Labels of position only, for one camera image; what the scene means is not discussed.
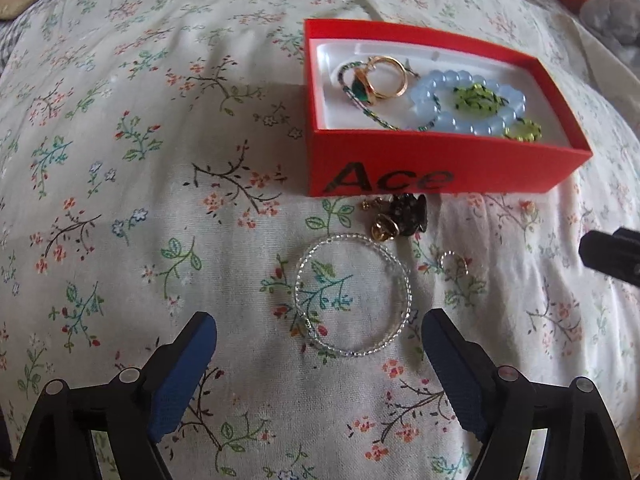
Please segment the red cardboard jewelry box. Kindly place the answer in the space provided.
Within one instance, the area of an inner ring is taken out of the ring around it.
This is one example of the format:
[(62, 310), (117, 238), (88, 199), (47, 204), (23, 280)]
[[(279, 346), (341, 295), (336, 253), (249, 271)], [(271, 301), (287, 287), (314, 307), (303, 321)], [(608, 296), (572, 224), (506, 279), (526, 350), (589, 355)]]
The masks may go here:
[[(443, 30), (339, 18), (304, 26), (308, 192), (543, 193), (592, 155), (533, 56)], [(400, 98), (350, 90), (370, 56), (408, 70)]]

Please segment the floral bedsheet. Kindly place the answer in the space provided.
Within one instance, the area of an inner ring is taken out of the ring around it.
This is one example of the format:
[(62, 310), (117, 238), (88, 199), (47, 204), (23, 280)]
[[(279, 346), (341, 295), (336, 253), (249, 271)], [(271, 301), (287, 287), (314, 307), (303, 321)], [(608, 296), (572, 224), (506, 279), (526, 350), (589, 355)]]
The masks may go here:
[(13, 443), (43, 385), (106, 382), (193, 312), (219, 342), (160, 449), (177, 479), (462, 479), (463, 431), (412, 321), (385, 350), (311, 347), (299, 255), (362, 233), (356, 197), (306, 193), (303, 24), (431, 26), (536, 56), (593, 151), (547, 194), (431, 196), (392, 244), (414, 315), (447, 310), (536, 382), (592, 379), (639, 463), (639, 292), (580, 238), (639, 224), (639, 111), (615, 58), (551, 0), (48, 0), (1, 33), (1, 408)]

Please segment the grey crumpled cloth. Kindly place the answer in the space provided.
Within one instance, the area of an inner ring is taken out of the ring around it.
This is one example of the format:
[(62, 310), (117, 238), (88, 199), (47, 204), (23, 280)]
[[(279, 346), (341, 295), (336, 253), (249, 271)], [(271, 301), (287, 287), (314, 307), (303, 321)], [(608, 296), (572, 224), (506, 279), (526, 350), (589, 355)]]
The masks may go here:
[(639, 68), (639, 0), (588, 0), (579, 19), (616, 58)]

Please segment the black hair claw clip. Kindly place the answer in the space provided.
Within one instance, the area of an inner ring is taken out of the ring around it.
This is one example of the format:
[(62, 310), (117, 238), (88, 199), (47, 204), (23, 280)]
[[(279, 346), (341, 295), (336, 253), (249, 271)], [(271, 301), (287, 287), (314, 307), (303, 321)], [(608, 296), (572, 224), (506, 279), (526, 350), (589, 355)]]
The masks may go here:
[(401, 236), (413, 236), (427, 229), (427, 199), (424, 194), (410, 193), (395, 195), (390, 202), (388, 215), (398, 227)]

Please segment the small gold earring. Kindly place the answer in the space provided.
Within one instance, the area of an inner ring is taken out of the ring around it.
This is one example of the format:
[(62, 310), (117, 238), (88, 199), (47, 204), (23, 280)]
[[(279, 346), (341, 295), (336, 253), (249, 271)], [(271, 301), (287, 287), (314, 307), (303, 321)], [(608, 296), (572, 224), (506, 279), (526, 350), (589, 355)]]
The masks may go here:
[(397, 222), (390, 216), (390, 201), (375, 197), (373, 200), (363, 200), (360, 204), (363, 211), (376, 211), (375, 219), (370, 226), (370, 237), (378, 243), (394, 240), (400, 234)]

